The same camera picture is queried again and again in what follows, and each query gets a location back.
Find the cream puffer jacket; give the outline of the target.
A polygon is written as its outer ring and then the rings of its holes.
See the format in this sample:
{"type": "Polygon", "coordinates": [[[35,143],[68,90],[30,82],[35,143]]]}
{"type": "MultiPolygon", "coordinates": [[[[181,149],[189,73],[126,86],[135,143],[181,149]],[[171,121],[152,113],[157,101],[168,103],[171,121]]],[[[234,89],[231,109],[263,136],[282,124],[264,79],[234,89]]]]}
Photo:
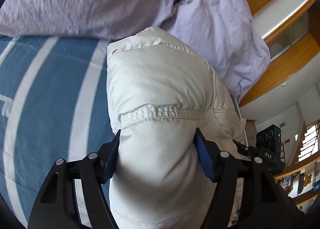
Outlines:
{"type": "Polygon", "coordinates": [[[120,134],[110,209],[119,228],[199,228],[216,185],[200,166],[197,129],[239,158],[246,121],[213,67],[157,27],[107,48],[108,113],[120,134]]]}

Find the blue white striped bedsheet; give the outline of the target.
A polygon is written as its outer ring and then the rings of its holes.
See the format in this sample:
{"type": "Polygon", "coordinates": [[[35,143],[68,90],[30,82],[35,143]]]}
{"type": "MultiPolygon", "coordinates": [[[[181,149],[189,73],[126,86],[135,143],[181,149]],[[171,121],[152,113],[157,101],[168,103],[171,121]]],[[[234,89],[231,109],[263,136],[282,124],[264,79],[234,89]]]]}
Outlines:
{"type": "Polygon", "coordinates": [[[27,226],[54,161],[80,160],[113,139],[108,40],[1,37],[1,195],[27,226]]]}

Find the wooden headboard shelf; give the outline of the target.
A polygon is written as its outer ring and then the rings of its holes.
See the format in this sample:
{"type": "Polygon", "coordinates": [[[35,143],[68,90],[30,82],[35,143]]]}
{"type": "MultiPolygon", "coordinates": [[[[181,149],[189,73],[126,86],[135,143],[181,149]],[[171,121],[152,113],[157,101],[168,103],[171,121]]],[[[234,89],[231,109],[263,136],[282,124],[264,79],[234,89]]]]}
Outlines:
{"type": "Polygon", "coordinates": [[[270,66],[244,96],[254,102],[299,72],[319,52],[315,0],[247,0],[256,30],[270,49],[270,66]]]}

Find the lavender crinkled duvet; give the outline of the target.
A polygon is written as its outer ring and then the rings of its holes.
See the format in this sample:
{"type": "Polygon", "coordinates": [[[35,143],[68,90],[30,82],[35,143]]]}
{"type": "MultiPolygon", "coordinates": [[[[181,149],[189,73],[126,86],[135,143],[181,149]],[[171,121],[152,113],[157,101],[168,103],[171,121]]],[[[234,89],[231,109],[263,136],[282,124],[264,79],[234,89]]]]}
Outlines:
{"type": "Polygon", "coordinates": [[[242,99],[269,65],[246,0],[5,0],[1,34],[120,40],[157,26],[190,46],[242,99]]]}

